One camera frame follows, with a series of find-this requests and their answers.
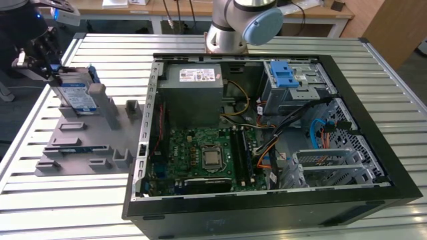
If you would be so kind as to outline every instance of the blue drive bay latch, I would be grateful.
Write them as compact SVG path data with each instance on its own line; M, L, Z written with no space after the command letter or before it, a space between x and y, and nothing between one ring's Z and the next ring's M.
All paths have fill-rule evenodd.
M300 83L293 78L293 70L289 68L288 62L272 61L269 62L269 65L276 80L276 86L279 88L297 88Z

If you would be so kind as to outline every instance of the white label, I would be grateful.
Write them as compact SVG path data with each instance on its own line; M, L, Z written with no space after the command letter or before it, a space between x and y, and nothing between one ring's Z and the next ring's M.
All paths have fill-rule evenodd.
M129 11L131 14L148 14L148 11Z
M256 112L259 115L263 115L263 107L261 106L256 107Z
M215 82L213 68L181 69L179 71L180 82Z
M295 80L307 80L305 75L295 75Z
M76 150L75 149L60 149L58 150L61 153L75 153Z
M63 83L58 89L76 111L96 111L96 104L87 93L88 88L84 83Z
M277 176L273 174L273 172L269 173L269 179L273 183L277 182Z

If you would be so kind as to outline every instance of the slotted metal surface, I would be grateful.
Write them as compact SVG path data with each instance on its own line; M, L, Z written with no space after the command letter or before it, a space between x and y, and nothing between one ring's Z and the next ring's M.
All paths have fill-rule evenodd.
M97 68L116 104L145 101L152 53L203 53L203 36L88 34L73 40L64 61ZM425 197L392 207L348 226L247 233L225 238L427 239L427 117L408 91L368 44L357 39L277 37L249 53L331 55L385 139ZM0 164L0 239L141 240L121 220L127 174L33 175L41 150L60 117L58 99L45 88Z

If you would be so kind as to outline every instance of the desk leg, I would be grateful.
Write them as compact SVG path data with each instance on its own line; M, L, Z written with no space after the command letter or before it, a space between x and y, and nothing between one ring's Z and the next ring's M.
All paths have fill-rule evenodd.
M328 35L327 35L328 38L339 38L340 37L347 22L348 22L348 19L336 19L335 20L335 24L332 25L331 31L328 32Z
M152 34L161 35L161 16L149 16L151 25L152 25Z

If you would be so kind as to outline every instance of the power supply label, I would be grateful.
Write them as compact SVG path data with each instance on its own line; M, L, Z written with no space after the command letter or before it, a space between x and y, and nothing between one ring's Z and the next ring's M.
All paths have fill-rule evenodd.
M215 82L213 68L181 69L179 71L180 82Z
M96 111L96 104L88 94L88 88L84 83L63 83L60 92L76 111L81 113Z

